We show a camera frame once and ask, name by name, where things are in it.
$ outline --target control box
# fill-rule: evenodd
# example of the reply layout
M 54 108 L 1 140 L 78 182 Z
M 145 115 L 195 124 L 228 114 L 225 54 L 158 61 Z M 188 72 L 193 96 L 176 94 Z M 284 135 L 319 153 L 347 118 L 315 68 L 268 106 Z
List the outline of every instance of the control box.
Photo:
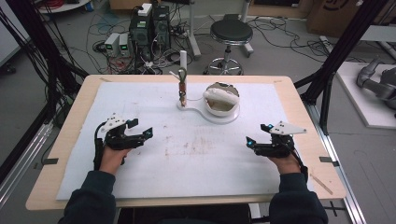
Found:
M 128 34 L 120 34 L 120 54 L 122 57 L 131 57 L 132 47 Z
M 120 53 L 120 34 L 111 34 L 105 42 L 105 47 L 109 57 L 117 57 Z

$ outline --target black sleeve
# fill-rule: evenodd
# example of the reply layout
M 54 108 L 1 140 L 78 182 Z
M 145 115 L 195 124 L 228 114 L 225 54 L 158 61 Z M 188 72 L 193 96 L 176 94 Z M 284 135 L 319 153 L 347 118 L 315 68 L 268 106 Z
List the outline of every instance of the black sleeve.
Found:
M 81 189 L 73 191 L 59 224 L 111 224 L 116 215 L 116 200 L 111 194 L 114 175 L 90 171 Z
M 303 174 L 280 176 L 279 193 L 270 203 L 271 224 L 323 224 L 327 214 L 315 192 L 309 191 Z

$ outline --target person's arm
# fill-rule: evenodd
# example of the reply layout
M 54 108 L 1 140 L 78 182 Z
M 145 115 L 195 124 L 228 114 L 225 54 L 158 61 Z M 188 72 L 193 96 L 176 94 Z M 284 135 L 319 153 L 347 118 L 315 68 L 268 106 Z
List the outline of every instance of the person's arm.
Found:
M 279 193 L 270 202 L 269 217 L 271 224 L 324 224 L 329 219 L 321 205 L 318 195 L 309 191 L 304 175 L 300 172 L 297 160 L 269 158 L 280 173 Z
M 59 224 L 113 223 L 116 215 L 116 200 L 112 195 L 115 174 L 122 158 L 126 157 L 130 150 L 105 147 L 99 171 L 88 172 L 81 189 L 73 191 Z

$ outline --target hand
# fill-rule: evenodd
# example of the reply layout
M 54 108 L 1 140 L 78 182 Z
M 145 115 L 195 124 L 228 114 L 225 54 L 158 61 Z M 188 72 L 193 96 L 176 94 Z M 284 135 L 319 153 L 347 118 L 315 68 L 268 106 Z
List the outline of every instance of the hand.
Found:
M 301 172 L 299 163 L 291 154 L 286 158 L 268 157 L 268 159 L 276 165 L 281 175 Z
M 121 165 L 122 159 L 126 157 L 131 150 L 132 149 L 113 150 L 111 147 L 105 146 L 99 170 L 115 175 Z

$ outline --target stool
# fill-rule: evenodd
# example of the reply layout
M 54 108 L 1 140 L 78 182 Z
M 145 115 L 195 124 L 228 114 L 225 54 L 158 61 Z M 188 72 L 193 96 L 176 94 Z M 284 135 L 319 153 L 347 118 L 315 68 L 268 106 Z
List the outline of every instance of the stool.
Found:
M 240 20 L 215 21 L 210 27 L 213 39 L 227 45 L 224 58 L 213 60 L 204 71 L 204 75 L 244 75 L 239 62 L 230 58 L 231 46 L 243 46 L 253 37 L 253 30 Z

